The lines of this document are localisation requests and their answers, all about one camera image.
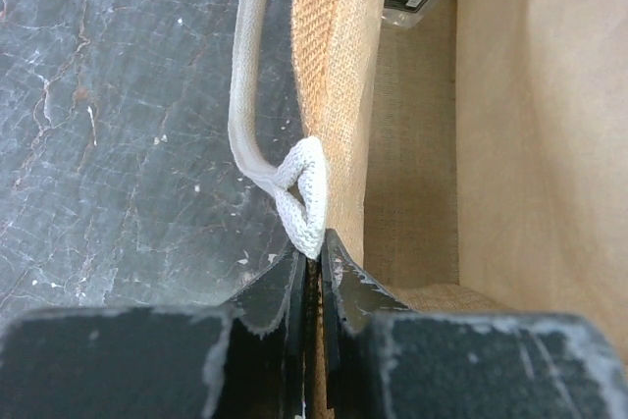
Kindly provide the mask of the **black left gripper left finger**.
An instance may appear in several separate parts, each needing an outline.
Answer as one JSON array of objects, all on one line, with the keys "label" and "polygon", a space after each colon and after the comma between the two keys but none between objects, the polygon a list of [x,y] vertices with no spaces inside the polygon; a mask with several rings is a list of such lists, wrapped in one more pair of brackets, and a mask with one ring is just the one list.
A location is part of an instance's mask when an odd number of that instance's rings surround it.
[{"label": "black left gripper left finger", "polygon": [[217,306],[32,311],[1,340],[5,418],[297,418],[305,257]]}]

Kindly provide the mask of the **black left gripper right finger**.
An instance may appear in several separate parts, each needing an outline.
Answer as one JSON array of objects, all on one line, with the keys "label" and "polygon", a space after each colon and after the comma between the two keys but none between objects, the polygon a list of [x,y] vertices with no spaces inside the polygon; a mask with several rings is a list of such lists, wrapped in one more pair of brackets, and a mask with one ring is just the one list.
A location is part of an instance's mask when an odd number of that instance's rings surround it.
[{"label": "black left gripper right finger", "polygon": [[339,418],[623,418],[610,343],[566,313],[426,313],[322,246],[327,405]]}]

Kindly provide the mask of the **brown canvas tote bag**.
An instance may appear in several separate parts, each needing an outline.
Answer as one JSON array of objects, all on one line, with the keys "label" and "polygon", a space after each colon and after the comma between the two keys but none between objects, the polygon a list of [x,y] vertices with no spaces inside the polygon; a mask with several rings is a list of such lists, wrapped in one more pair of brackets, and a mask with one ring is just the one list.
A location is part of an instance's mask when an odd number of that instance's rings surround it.
[{"label": "brown canvas tote bag", "polygon": [[267,0],[238,0],[228,136],[309,255],[441,309],[573,311],[627,341],[627,0],[292,0],[305,136],[255,138]]}]

